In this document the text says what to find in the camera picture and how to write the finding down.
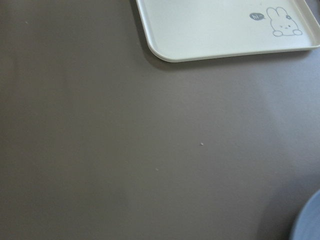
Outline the cream rectangular tray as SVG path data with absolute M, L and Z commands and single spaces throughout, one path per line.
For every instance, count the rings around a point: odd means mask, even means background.
M 304 0 L 138 0 L 150 51 L 171 62 L 313 50 L 320 25 Z

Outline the blue round plate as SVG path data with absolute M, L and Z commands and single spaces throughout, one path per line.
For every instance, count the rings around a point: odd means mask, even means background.
M 320 239 L 320 190 L 305 203 L 292 226 L 290 240 Z

